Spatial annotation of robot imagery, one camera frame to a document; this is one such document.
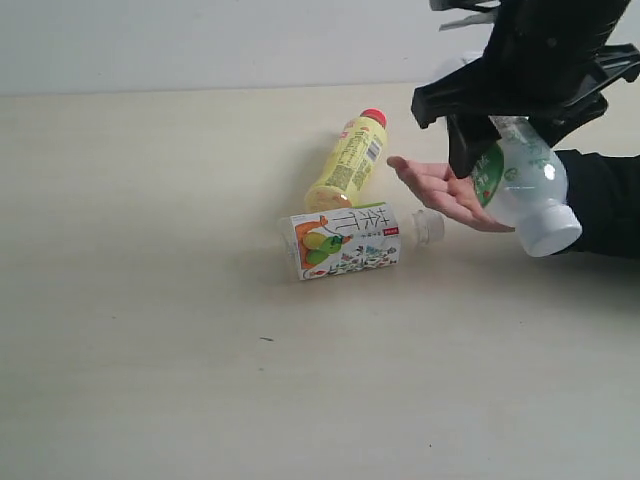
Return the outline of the open human hand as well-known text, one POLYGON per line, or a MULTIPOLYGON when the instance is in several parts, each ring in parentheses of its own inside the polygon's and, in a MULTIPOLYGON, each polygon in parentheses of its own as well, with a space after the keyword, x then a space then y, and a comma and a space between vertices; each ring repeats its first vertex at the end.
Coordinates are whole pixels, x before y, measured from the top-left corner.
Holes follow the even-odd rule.
POLYGON ((513 232, 484 211, 471 179, 458 179, 448 164, 391 156, 387 165, 425 207, 480 232, 513 232))

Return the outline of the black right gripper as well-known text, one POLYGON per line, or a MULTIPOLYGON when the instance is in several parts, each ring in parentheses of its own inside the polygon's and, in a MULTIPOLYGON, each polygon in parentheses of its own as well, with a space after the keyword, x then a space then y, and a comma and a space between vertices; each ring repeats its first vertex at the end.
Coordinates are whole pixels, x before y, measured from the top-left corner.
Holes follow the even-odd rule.
POLYGON ((446 118, 448 162, 467 177, 500 138, 494 120, 524 119, 553 147, 603 116, 600 92, 639 76, 639 51, 608 40, 626 1, 433 1, 434 11, 460 9, 468 16, 443 24, 453 30, 489 24, 492 31, 476 59, 446 61, 435 79, 416 87, 411 113, 426 129, 446 118))

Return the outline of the black sleeved forearm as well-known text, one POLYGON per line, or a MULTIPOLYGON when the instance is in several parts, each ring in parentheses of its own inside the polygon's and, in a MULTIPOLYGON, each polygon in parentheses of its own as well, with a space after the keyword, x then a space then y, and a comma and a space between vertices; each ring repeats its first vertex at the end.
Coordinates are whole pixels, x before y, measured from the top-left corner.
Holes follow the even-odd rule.
POLYGON ((570 252, 639 258, 639 157, 561 150, 567 204, 582 234, 570 252))

